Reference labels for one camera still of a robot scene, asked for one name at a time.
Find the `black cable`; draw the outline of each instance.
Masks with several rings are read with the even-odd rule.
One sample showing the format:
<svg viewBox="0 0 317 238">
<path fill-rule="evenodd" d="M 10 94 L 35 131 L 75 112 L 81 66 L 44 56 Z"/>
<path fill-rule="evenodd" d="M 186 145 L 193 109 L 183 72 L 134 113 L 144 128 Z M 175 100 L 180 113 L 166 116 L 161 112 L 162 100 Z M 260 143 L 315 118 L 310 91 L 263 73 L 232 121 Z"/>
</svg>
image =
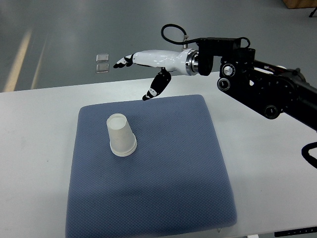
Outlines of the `black cable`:
<svg viewBox="0 0 317 238">
<path fill-rule="evenodd" d="M 161 31 L 160 31 L 160 34 L 162 35 L 163 39 L 166 40 L 167 42 L 170 42 L 172 44 L 175 44 L 175 45 L 187 45 L 187 44 L 190 44 L 190 43 L 196 43 L 198 42 L 199 40 L 202 40 L 204 38 L 196 38 L 196 39 L 193 39 L 193 40 L 189 40 L 189 41 L 173 41 L 173 40 L 170 40 L 169 38 L 167 38 L 165 35 L 164 35 L 164 30 L 167 28 L 167 27 L 175 27 L 179 30 L 181 30 L 183 32 L 184 35 L 187 35 L 186 31 L 184 30 L 184 28 L 182 28 L 181 26 L 179 25 L 176 25 L 176 24 L 166 24 L 162 27 Z M 246 40 L 248 42 L 248 45 L 247 47 L 245 48 L 248 48 L 250 46 L 250 40 L 246 37 L 240 37 L 238 38 L 240 40 Z"/>
<path fill-rule="evenodd" d="M 305 160 L 307 160 L 308 163 L 310 163 L 312 166 L 314 166 L 317 169 L 317 159 L 309 154 L 309 151 L 315 148 L 317 148 L 317 142 L 305 145 L 302 148 L 302 156 L 304 157 Z"/>
<path fill-rule="evenodd" d="M 250 46 L 250 44 L 251 44 L 250 40 L 249 40 L 248 38 L 246 38 L 246 37 L 240 37 L 240 38 L 238 38 L 238 39 L 240 39 L 240 40 L 246 40 L 246 41 L 248 42 L 248 45 L 247 45 L 245 48 L 248 48 L 248 47 Z"/>
</svg>

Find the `white robotic hand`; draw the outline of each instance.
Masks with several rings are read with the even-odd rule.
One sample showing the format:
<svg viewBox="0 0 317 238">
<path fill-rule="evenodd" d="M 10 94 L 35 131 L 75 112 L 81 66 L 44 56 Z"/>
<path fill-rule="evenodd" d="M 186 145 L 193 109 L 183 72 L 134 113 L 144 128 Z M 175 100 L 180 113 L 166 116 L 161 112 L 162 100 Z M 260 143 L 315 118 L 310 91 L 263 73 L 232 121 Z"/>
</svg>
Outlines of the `white robotic hand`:
<svg viewBox="0 0 317 238">
<path fill-rule="evenodd" d="M 186 49 L 183 52 L 159 50 L 141 51 L 123 57 L 113 67 L 129 67 L 135 63 L 142 66 L 161 68 L 161 71 L 154 78 L 150 89 L 142 98 L 145 101 L 163 92 L 171 80 L 169 72 L 178 70 L 184 75 L 190 76 L 196 74 L 198 72 L 197 55 L 198 51 L 193 49 Z"/>
<path fill-rule="evenodd" d="M 178 70 L 184 75 L 194 75 L 198 72 L 198 62 L 195 61 L 197 55 L 198 51 L 193 49 L 186 49 L 183 52 L 141 51 L 123 57 L 113 67 L 129 67 L 135 63 L 143 66 L 165 68 L 168 72 Z"/>
</svg>

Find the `black fingertip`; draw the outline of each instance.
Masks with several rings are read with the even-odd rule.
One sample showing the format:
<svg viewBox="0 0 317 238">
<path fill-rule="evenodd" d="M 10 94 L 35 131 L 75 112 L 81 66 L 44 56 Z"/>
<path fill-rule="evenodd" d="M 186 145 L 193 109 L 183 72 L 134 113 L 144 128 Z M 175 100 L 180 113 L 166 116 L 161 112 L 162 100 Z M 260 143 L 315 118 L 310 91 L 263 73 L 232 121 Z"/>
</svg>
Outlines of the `black fingertip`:
<svg viewBox="0 0 317 238">
<path fill-rule="evenodd" d="M 148 100 L 148 99 L 149 99 L 149 98 L 147 98 L 146 95 L 144 95 L 143 98 L 142 98 L 143 101 L 146 101 L 146 100 Z"/>
</svg>

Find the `cable connector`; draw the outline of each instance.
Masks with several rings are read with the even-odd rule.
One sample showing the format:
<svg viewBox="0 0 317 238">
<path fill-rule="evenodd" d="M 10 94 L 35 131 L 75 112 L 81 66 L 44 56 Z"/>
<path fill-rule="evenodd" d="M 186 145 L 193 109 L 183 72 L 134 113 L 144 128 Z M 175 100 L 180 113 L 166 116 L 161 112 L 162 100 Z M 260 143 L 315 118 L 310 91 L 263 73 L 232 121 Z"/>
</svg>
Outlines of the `cable connector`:
<svg viewBox="0 0 317 238">
<path fill-rule="evenodd" d="M 184 40 L 183 40 L 183 42 L 186 42 L 187 40 L 188 40 L 188 35 L 184 35 Z M 188 45 L 187 45 L 187 44 L 184 44 L 184 45 L 183 45 L 183 51 L 186 50 L 186 49 L 188 49 Z"/>
</svg>

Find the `cardboard box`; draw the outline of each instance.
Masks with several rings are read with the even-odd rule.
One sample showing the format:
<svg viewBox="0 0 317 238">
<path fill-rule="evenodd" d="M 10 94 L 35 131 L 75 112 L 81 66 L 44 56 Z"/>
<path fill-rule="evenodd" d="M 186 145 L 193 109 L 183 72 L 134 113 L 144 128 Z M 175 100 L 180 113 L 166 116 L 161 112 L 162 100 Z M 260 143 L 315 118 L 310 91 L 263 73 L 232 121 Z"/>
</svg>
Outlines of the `cardboard box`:
<svg viewBox="0 0 317 238">
<path fill-rule="evenodd" d="M 317 0 L 283 0 L 287 8 L 317 7 Z"/>
</svg>

